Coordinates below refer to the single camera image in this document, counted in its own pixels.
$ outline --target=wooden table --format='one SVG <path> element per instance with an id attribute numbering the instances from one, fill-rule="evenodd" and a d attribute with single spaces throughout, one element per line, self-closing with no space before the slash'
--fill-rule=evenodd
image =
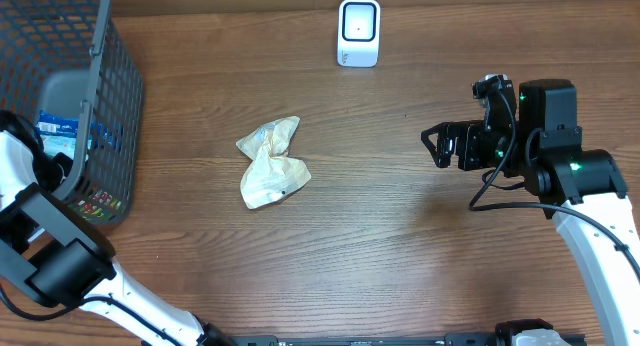
<path id="1" fill-rule="evenodd" d="M 469 84 L 487 73 L 571 79 L 584 147 L 614 155 L 638 219 L 640 2 L 388 8 L 373 69 L 336 65 L 337 16 L 116 20 L 147 87 L 134 208 L 105 229 L 124 267 L 233 335 L 426 336 L 540 317 L 601 344 L 552 223 L 468 212 L 480 172 L 436 168 L 419 134 L 482 117 Z M 235 141 L 291 115 L 291 155 L 313 178 L 248 210 Z M 533 199 L 496 190 L 485 202 Z M 80 311 L 29 323 L 1 309 L 0 340 L 139 344 Z"/>

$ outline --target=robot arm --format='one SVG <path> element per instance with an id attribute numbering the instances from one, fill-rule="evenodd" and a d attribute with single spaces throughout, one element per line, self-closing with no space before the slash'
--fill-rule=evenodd
<path id="1" fill-rule="evenodd" d="M 473 92 L 486 108 L 484 120 L 446 122 L 422 133 L 436 166 L 448 167 L 455 154 L 464 171 L 496 167 L 496 174 L 523 176 L 526 190 L 542 203 L 474 206 L 476 196 L 470 210 L 543 209 L 578 263 L 606 343 L 639 344 L 640 271 L 635 260 L 640 259 L 640 241 L 627 186 L 611 155 L 582 150 L 575 87 L 567 80 L 521 84 L 515 123 L 517 103 L 506 75 L 488 75 L 473 85 Z M 514 131 L 515 146 L 509 148 Z M 429 139 L 434 134 L 436 144 Z M 567 209 L 590 217 L 603 230 Z"/>
<path id="2" fill-rule="evenodd" d="M 27 260 L 22 256 L 25 240 L 38 227 L 53 240 Z M 0 275 L 42 306 L 80 307 L 150 345 L 234 346 L 212 325 L 169 305 L 130 277 L 114 259 L 109 241 L 36 183 L 0 213 L 0 240 Z"/>
<path id="3" fill-rule="evenodd" d="M 563 207 L 609 227 L 640 260 L 640 241 L 629 198 L 618 198 L 615 193 L 588 195 L 583 203 L 567 201 Z M 611 239 L 587 222 L 557 212 L 553 223 L 578 263 L 607 345 L 639 344 L 640 283 L 631 264 Z"/>

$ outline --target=crumpled paper bag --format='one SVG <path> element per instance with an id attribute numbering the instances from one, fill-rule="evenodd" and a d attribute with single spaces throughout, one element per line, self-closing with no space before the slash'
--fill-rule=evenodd
<path id="1" fill-rule="evenodd" d="M 281 200 L 311 180 L 307 165 L 287 157 L 300 118 L 291 116 L 260 126 L 236 146 L 253 160 L 240 181 L 240 192 L 250 209 Z"/>

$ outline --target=brown paper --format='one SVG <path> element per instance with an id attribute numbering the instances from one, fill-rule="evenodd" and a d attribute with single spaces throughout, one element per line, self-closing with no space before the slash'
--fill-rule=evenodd
<path id="1" fill-rule="evenodd" d="M 311 180 L 307 165 L 287 157 L 300 118 L 291 116 L 260 126 L 236 146 L 253 160 L 240 181 L 245 204 L 255 209 L 279 201 Z"/>

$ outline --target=white device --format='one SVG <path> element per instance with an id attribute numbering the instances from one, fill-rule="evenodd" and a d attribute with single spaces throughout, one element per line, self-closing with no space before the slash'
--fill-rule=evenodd
<path id="1" fill-rule="evenodd" d="M 338 64 L 373 67 L 380 49 L 380 5 L 375 0 L 344 0 L 338 19 Z"/>

